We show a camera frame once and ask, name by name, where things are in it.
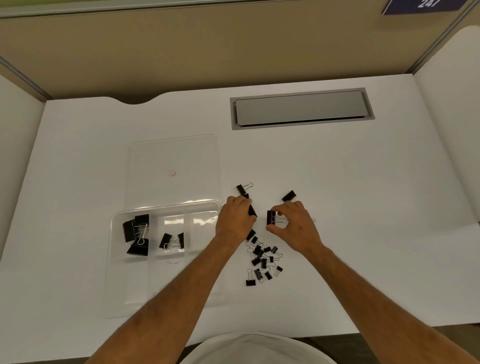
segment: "white side panel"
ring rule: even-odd
[[[458,32],[415,80],[480,221],[480,27]]]
[[[0,76],[0,258],[44,106]]]

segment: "forearm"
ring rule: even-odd
[[[341,261],[317,246],[305,254],[383,364],[478,364],[466,351],[422,323]]]
[[[171,283],[123,324],[88,363],[175,363],[234,251],[231,244],[215,237]]]

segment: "floor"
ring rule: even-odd
[[[441,326],[436,329],[480,360],[480,324]],[[338,364],[380,364],[360,334],[319,336],[297,340],[323,351]],[[196,345],[186,347],[178,363],[195,347]],[[84,364],[87,359],[64,359],[35,362],[35,364]]]

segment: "person's left hand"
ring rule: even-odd
[[[256,216],[248,216],[250,199],[243,196],[227,198],[216,223],[215,237],[230,243],[236,249],[252,230]]]

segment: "gray metal cover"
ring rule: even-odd
[[[240,127],[370,116],[361,90],[243,97],[235,108]]]

